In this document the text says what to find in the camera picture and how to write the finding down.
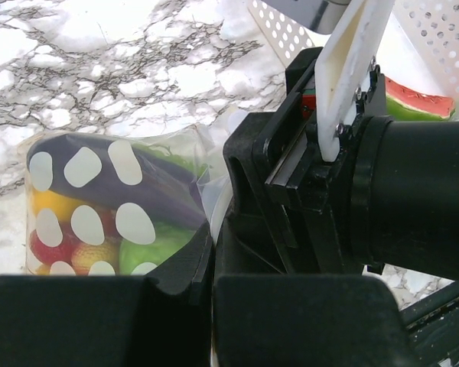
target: watermelon slice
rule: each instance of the watermelon slice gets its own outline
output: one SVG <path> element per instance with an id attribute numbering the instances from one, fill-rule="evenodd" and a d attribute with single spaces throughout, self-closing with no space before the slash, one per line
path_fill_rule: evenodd
<path id="1" fill-rule="evenodd" d="M 452 98 L 421 94 L 388 77 L 386 106 L 388 114 L 398 121 L 445 121 L 455 112 Z"/>

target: white marble countertop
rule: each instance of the white marble countertop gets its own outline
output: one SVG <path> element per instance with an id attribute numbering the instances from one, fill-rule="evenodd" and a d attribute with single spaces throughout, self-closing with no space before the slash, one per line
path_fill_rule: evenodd
<path id="1" fill-rule="evenodd" d="M 273 111 L 284 67 L 245 1 L 0 0 L 0 274 L 24 272 L 24 156 L 46 130 L 152 136 Z M 387 267 L 400 307 L 448 282 Z"/>

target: yellow fruit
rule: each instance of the yellow fruit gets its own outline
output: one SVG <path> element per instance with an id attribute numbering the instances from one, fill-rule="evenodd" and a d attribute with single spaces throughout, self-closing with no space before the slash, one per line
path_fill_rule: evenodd
<path id="1" fill-rule="evenodd" d="M 42 209 L 51 209 L 59 222 L 69 222 L 75 209 L 86 203 L 53 191 L 31 190 L 32 213 L 37 216 Z"/>
<path id="2" fill-rule="evenodd" d="M 50 267 L 42 264 L 39 268 L 36 269 L 36 275 L 49 275 Z"/>
<path id="3" fill-rule="evenodd" d="M 90 267 L 98 261 L 108 262 L 117 270 L 119 247 L 111 242 L 98 246 L 81 243 L 71 256 L 71 265 L 78 275 L 88 275 Z"/>

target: white polka dot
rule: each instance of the white polka dot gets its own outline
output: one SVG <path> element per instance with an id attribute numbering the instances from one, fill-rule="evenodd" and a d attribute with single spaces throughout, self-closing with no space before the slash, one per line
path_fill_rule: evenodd
<path id="1" fill-rule="evenodd" d="M 71 216 L 71 229 L 87 245 L 101 245 L 106 240 L 99 214 L 88 205 L 81 205 Z"/>
<path id="2" fill-rule="evenodd" d="M 49 247 L 57 247 L 63 241 L 63 232 L 53 210 L 42 209 L 38 213 L 36 233 L 39 240 Z"/>
<path id="3" fill-rule="evenodd" d="M 81 148 L 64 166 L 64 177 L 73 187 L 84 187 L 102 170 L 102 162 L 92 149 Z"/>
<path id="4" fill-rule="evenodd" d="M 71 265 L 64 261 L 56 261 L 51 265 L 49 275 L 77 275 Z"/>
<path id="5" fill-rule="evenodd" d="M 153 264 L 152 262 L 143 262 L 134 268 L 134 270 L 131 272 L 131 275 L 145 275 L 154 270 L 156 267 L 157 265 Z"/>
<path id="6" fill-rule="evenodd" d="M 127 140 L 114 141 L 107 150 L 117 176 L 125 185 L 137 185 L 143 180 L 141 167 Z"/>
<path id="7" fill-rule="evenodd" d="M 29 161 L 31 183 L 37 191 L 47 191 L 53 183 L 53 158 L 49 153 L 40 151 Z"/>
<path id="8" fill-rule="evenodd" d="M 90 267 L 89 275 L 116 275 L 116 271 L 107 261 L 98 261 Z"/>
<path id="9" fill-rule="evenodd" d="M 137 204 L 122 204 L 116 213 L 117 232 L 138 245 L 149 245 L 155 241 L 155 228 L 150 217 Z"/>

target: polka dot bag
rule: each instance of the polka dot bag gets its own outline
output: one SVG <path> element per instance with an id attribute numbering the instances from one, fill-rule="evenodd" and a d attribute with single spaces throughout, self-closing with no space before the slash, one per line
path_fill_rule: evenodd
<path id="1" fill-rule="evenodd" d="M 145 139 L 37 138 L 27 153 L 28 272 L 127 275 L 158 267 L 207 221 L 200 188 L 215 172 L 227 175 L 220 152 L 228 136 L 192 125 Z"/>

